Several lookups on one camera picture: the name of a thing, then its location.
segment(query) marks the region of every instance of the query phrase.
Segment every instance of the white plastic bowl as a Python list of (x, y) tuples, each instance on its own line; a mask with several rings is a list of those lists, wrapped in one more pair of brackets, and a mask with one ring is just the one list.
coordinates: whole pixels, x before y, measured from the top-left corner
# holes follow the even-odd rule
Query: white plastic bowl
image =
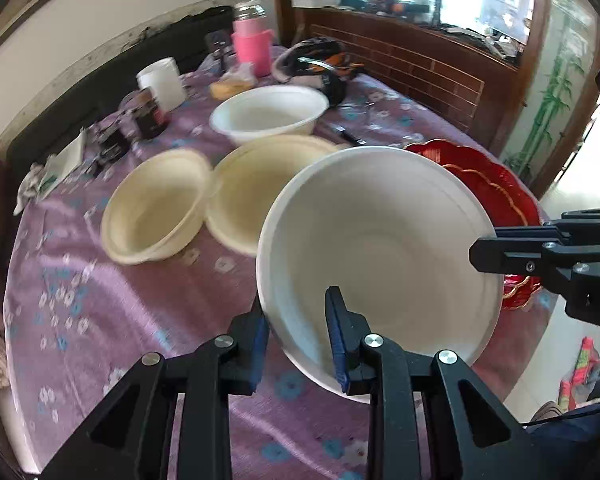
[(236, 144), (277, 134), (309, 135), (329, 107), (321, 92), (306, 86), (254, 88), (228, 99), (211, 114), (209, 124)]
[(230, 249), (255, 256), (269, 208), (283, 187), (316, 160), (338, 151), (318, 137), (281, 135), (253, 140), (214, 169), (206, 226)]
[(113, 193), (100, 238), (109, 257), (132, 265), (182, 250), (205, 216), (211, 166), (194, 150), (169, 150), (135, 168)]
[(478, 200), (441, 166), (395, 148), (343, 150), (278, 195), (260, 235), (258, 294), (286, 355), (341, 396), (324, 317), (331, 285), (405, 350), (451, 349), (472, 364), (502, 298), (502, 277), (469, 262), (469, 247), (489, 235)]

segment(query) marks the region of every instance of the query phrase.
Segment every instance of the jar lid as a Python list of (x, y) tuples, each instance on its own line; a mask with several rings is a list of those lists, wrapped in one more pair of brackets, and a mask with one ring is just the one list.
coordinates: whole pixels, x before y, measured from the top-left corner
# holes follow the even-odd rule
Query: jar lid
[(240, 2), (239, 4), (235, 4), (234, 9), (236, 20), (250, 20), (252, 18), (262, 18), (267, 15), (260, 4), (260, 0)]

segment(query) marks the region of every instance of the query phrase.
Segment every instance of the pink cup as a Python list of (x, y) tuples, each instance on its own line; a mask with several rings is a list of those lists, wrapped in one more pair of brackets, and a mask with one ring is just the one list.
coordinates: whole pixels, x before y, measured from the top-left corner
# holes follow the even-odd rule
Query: pink cup
[(234, 32), (240, 36), (255, 36), (265, 30), (267, 30), (267, 23), (263, 16), (234, 21)]
[(273, 39), (272, 30), (263, 30), (253, 35), (244, 36), (238, 33), (238, 23), (254, 22), (256, 20), (241, 20), (234, 22), (237, 29), (232, 34), (235, 53), (240, 63), (253, 63), (253, 73), (256, 77), (264, 77), (271, 73), (271, 43)]

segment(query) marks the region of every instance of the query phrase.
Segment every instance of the pink thermos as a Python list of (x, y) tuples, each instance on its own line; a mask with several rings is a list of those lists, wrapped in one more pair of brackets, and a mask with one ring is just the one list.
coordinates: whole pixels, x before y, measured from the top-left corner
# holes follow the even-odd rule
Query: pink thermos
[(253, 63), (256, 77), (271, 73), (271, 42), (273, 31), (267, 28), (266, 13), (258, 0), (235, 6), (234, 41), (235, 53), (240, 63)]

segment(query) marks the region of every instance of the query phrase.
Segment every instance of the wall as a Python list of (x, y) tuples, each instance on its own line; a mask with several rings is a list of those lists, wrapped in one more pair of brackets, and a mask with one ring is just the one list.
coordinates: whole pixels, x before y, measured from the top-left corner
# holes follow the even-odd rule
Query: wall
[(0, 47), (0, 134), (67, 67), (140, 23), (200, 1), (51, 0)]

